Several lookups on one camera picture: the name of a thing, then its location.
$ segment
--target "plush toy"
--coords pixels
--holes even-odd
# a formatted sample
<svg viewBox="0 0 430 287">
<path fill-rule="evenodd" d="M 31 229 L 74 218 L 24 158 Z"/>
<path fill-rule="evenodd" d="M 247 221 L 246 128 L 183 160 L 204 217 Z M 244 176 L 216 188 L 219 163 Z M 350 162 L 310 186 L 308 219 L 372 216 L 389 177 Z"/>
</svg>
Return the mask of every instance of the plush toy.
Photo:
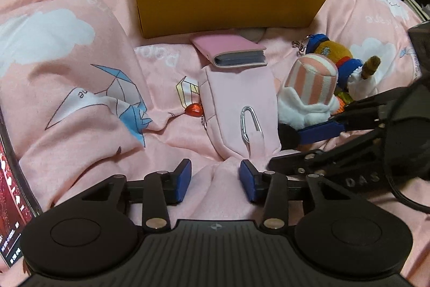
<svg viewBox="0 0 430 287">
<path fill-rule="evenodd" d="M 348 48 L 329 40 L 324 34 L 309 37 L 306 54 L 310 53 L 324 55 L 336 65 L 338 86 L 346 91 L 348 91 L 349 83 L 359 79 L 368 79 L 381 64 L 381 60 L 377 56 L 372 56 L 365 63 L 360 59 L 354 59 Z"/>
<path fill-rule="evenodd" d="M 326 122 L 340 107 L 333 95 L 338 70 L 322 55 L 299 57 L 278 93 L 278 121 L 295 130 Z"/>
</svg>

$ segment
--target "bed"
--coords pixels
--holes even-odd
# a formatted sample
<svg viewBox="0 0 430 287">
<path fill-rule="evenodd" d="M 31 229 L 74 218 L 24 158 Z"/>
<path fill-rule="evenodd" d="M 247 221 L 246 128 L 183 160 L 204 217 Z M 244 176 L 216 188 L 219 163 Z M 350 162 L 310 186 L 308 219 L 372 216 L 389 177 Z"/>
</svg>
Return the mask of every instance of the bed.
<svg viewBox="0 0 430 287">
<path fill-rule="evenodd" d="M 184 114 L 184 107 L 199 99 L 196 80 L 208 64 L 189 35 L 142 38 L 135 0 L 0 0 L 0 8 L 1 106 L 21 168 L 44 211 L 113 174 L 142 179 L 189 158 L 193 178 L 184 202 L 169 208 L 173 225 L 178 218 L 259 218 L 261 208 L 248 203 L 241 187 L 237 160 L 223 162 L 200 118 Z M 309 28 L 256 29 L 248 35 L 261 37 L 279 81 L 297 58 L 291 42 L 309 34 L 325 33 L 357 58 L 376 54 L 381 66 L 375 94 L 419 78 L 406 33 L 417 23 L 400 0 L 327 0 Z M 127 128 L 114 108 L 97 103 L 113 83 L 143 102 L 143 134 Z M 85 103 L 77 100 L 70 107 L 72 95 Z M 333 148 L 349 137 L 343 133 L 314 147 Z M 407 189 L 427 205 L 429 190 L 422 180 Z M 408 224 L 414 246 L 402 275 L 416 286 L 430 286 L 429 217 L 390 194 L 371 200 Z M 132 207 L 136 223 L 139 212 L 138 205 Z M 292 213 L 294 222 L 300 211 Z M 17 286 L 25 278 L 21 259 L 0 273 L 0 285 Z"/>
</svg>

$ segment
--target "ribbed black surface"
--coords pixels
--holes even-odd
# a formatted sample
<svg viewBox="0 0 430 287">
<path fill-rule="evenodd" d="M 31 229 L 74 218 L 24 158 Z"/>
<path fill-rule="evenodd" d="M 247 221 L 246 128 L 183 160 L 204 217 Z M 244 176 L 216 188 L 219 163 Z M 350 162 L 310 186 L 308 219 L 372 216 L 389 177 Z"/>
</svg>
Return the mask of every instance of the ribbed black surface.
<svg viewBox="0 0 430 287">
<path fill-rule="evenodd" d="M 180 221 L 169 233 L 150 235 L 117 269 L 86 281 L 32 276 L 24 287 L 406 287 L 399 275 L 379 281 L 325 276 L 297 257 L 289 241 L 253 222 Z"/>
</svg>

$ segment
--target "brown plush tip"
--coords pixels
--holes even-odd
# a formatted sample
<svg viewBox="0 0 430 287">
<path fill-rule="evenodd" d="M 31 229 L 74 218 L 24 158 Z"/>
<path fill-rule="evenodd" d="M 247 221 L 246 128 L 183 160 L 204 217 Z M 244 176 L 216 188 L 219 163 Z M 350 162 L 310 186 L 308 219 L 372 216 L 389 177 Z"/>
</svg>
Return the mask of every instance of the brown plush tip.
<svg viewBox="0 0 430 287">
<path fill-rule="evenodd" d="M 361 78 L 367 79 L 373 74 L 375 74 L 380 64 L 381 59 L 376 55 L 369 58 L 363 65 L 363 69 L 361 71 Z"/>
</svg>

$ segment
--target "pink notebook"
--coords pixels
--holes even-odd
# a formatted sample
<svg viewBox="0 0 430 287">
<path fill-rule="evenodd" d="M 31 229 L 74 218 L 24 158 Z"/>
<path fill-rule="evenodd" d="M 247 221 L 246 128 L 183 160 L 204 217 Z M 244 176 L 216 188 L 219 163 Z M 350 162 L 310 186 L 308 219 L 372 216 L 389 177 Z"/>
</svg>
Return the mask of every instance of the pink notebook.
<svg viewBox="0 0 430 287">
<path fill-rule="evenodd" d="M 236 68 L 266 66 L 266 47 L 232 33 L 212 33 L 194 36 L 195 47 L 216 67 Z"/>
</svg>

